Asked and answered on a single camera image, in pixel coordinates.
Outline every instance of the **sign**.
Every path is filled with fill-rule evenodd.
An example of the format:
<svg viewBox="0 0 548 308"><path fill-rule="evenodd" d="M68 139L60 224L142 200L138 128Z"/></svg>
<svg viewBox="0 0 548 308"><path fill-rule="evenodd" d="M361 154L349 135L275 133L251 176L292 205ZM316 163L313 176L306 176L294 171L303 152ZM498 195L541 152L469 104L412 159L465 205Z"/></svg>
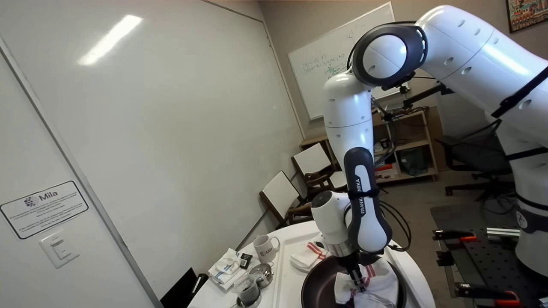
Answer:
<svg viewBox="0 0 548 308"><path fill-rule="evenodd" d="M10 222L20 240L30 238L87 209L89 207L73 181L0 205L3 217Z"/></svg>

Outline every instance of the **desk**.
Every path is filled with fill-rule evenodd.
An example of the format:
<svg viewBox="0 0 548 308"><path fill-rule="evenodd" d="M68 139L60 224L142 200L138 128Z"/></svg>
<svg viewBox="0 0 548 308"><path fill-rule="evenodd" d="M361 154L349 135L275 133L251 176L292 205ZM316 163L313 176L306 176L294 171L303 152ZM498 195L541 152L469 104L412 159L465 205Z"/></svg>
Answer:
<svg viewBox="0 0 548 308"><path fill-rule="evenodd" d="M481 204L433 207L431 216L440 229L471 231L477 241L445 246L453 257L462 282L479 284L494 289L512 289L520 303L537 306L536 299L546 296L546 282L530 277L517 262L513 248L489 243L484 228L517 228L513 212L493 214L481 209Z"/></svg>
<svg viewBox="0 0 548 308"><path fill-rule="evenodd" d="M289 241L292 238L299 238L304 234L318 234L316 224L313 221L308 222L301 222L301 224L292 224L282 229L277 229L274 233L270 233L272 236L277 236L280 243ZM251 253L253 251L253 245L246 245L241 251L244 253ZM395 263L395 267L404 269L402 275L405 277L405 281L412 281L412 291L409 293L409 299L407 299L407 308L433 308L433 296L431 291L428 287L428 282L423 275L423 272L417 269L417 265L414 263L414 260L409 257L409 253L397 253L397 251L388 251L385 253L388 257L388 260L392 263ZM304 272L296 270L294 267L280 267L279 263L279 255L274 258L272 262L272 272L274 272L274 281L270 282L270 286L267 286L265 289L262 289L262 299L258 308L270 308L275 303L294 303L291 306L282 306L282 308L299 308L299 289L301 284L306 277ZM287 277L292 275L296 279L287 281L287 284L291 284L291 294L284 294L279 293L282 296L282 301L279 298L275 298L275 279L280 277ZM236 293L227 291L222 293L217 286L214 286L210 281L207 281L202 289L195 294L195 298L190 303L190 308L231 308L236 303Z"/></svg>

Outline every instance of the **whiteboard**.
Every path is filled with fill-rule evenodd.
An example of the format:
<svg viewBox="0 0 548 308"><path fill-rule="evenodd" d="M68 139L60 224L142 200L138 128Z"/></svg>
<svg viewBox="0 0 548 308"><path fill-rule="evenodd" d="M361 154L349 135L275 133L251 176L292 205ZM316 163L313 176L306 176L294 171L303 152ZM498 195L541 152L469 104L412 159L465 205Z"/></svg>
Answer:
<svg viewBox="0 0 548 308"><path fill-rule="evenodd" d="M125 14L142 24L77 65ZM262 22L200 0L20 0L0 32L157 296L234 248L292 169L301 135Z"/></svg>
<svg viewBox="0 0 548 308"><path fill-rule="evenodd" d="M387 2L289 53L289 62L301 91L310 120L323 116L323 84L345 70L345 58L354 43L371 27L395 20ZM375 99L395 94L397 89L373 89Z"/></svg>

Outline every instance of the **cup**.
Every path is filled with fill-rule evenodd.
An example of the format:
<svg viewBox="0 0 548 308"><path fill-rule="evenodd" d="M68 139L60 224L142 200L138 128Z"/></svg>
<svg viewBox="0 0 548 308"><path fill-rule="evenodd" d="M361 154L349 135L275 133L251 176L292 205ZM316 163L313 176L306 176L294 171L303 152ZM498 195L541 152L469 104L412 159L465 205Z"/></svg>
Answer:
<svg viewBox="0 0 548 308"><path fill-rule="evenodd" d="M255 303L258 303L260 298L260 289L256 286L256 282L253 279L244 279L239 286L239 296L238 296L238 306L255 306Z"/></svg>
<svg viewBox="0 0 548 308"><path fill-rule="evenodd" d="M255 238L253 246L260 263L268 263L274 260L280 245L279 245L279 238L262 234Z"/></svg>
<svg viewBox="0 0 548 308"><path fill-rule="evenodd" d="M268 263L258 263L250 270L250 277L263 289L272 282L272 267Z"/></svg>

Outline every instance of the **machine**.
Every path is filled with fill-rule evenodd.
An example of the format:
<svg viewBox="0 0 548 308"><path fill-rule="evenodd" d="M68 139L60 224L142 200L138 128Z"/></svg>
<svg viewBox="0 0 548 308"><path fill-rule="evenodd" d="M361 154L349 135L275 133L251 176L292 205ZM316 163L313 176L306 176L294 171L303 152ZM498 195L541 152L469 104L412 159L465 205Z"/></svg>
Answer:
<svg viewBox="0 0 548 308"><path fill-rule="evenodd" d="M500 118L518 195L517 258L548 277L548 63L488 22L441 5L417 22L373 27L351 51L349 68L325 84L323 121L347 178L345 193L322 193L311 214L327 248L361 286L357 251L375 255L390 240L378 212L369 89L397 87L423 68L445 87ZM351 221L345 222L347 200Z"/></svg>

